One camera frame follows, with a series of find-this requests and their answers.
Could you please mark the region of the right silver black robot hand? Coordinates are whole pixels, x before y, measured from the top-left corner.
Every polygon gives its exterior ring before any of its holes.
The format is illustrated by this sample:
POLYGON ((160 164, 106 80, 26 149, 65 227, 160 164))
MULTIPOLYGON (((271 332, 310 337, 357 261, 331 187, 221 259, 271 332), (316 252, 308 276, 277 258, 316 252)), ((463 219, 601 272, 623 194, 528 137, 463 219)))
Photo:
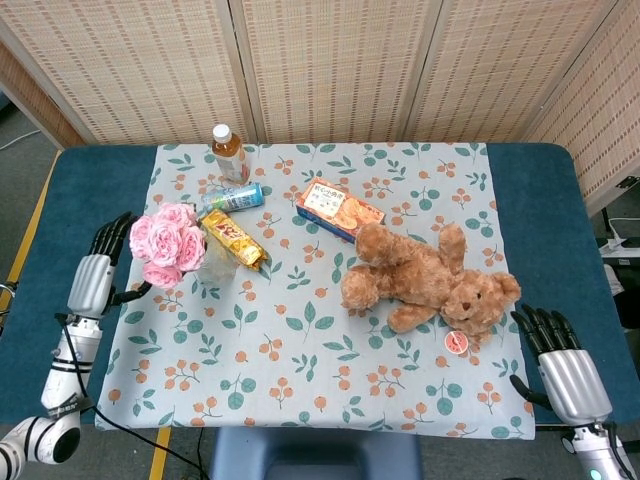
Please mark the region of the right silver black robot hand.
POLYGON ((556 310, 528 304, 510 315, 529 346, 544 387, 535 392, 512 374, 509 380, 516 392, 570 427, 605 423, 613 411, 610 398, 569 320, 556 310))

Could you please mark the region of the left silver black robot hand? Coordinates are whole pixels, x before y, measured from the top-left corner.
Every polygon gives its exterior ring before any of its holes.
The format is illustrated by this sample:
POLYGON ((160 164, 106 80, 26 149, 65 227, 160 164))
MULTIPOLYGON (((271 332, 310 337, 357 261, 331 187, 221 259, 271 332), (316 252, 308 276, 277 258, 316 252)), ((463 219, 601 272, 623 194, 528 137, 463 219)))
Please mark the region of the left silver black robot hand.
POLYGON ((80 260, 74 275, 67 301, 67 307, 74 315, 100 319, 112 306, 142 298, 151 289, 152 285, 147 281, 137 289, 119 293, 113 286, 125 236, 138 219, 127 211, 98 229, 88 254, 80 260))

